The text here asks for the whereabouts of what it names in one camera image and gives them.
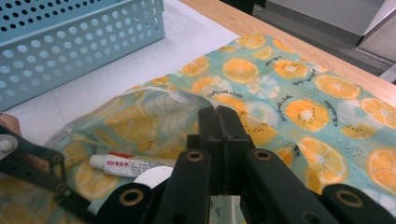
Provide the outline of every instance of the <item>blue plastic basket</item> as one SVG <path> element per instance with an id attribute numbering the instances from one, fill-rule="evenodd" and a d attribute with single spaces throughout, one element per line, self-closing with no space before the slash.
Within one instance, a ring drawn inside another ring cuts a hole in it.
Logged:
<path id="1" fill-rule="evenodd" d="M 0 20 L 0 110 L 164 38 L 162 0 L 7 0 Z"/>

